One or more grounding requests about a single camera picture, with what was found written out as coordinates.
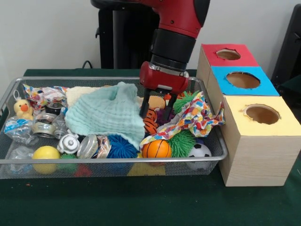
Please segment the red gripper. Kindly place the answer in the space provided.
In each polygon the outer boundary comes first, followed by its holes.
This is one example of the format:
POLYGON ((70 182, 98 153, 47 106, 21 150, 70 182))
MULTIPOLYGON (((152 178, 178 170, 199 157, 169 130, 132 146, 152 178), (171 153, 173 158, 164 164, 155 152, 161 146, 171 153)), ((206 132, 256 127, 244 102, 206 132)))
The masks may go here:
POLYGON ((164 120, 168 120, 173 105, 177 100, 177 95, 174 93, 182 93, 188 86, 188 72, 173 71, 145 61, 141 66, 139 76, 140 83, 145 87, 140 116, 146 117, 149 109, 150 89, 163 89, 171 93, 171 98, 164 112, 164 120))

